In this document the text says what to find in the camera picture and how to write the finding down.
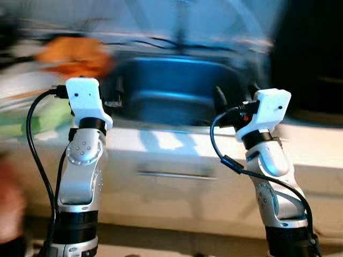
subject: stainless steel sink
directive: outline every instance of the stainless steel sink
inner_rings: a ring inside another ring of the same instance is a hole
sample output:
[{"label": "stainless steel sink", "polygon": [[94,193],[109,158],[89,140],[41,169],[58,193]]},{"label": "stainless steel sink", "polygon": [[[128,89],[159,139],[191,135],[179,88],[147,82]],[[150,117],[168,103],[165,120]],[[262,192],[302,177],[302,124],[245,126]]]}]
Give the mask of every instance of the stainless steel sink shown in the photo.
[{"label": "stainless steel sink", "polygon": [[213,88],[236,94],[246,81],[219,62],[199,58],[132,57],[101,82],[107,110],[121,119],[172,126],[209,126]]}]

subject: floor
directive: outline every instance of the floor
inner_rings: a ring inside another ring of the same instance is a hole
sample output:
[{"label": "floor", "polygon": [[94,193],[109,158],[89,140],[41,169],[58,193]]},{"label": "floor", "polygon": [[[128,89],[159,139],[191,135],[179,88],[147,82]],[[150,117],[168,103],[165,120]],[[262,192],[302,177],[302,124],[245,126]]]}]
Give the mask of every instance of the floor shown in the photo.
[{"label": "floor", "polygon": [[[26,229],[36,239],[46,234],[47,219],[26,219]],[[265,257],[265,240],[204,233],[98,225],[97,257]],[[343,246],[323,246],[327,257],[342,257]]]}]

